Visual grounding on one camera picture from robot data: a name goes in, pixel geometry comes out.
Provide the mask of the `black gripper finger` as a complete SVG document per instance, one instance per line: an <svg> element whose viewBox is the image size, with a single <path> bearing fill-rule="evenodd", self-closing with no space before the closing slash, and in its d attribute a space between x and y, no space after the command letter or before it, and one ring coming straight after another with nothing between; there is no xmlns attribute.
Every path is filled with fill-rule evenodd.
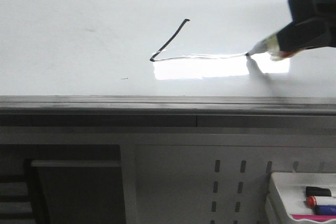
<svg viewBox="0 0 336 224"><path fill-rule="evenodd" d="M335 21L335 0L288 0L292 21L309 20Z"/></svg>
<svg viewBox="0 0 336 224"><path fill-rule="evenodd" d="M335 18L294 18L288 25L276 32L281 51L335 47Z"/></svg>

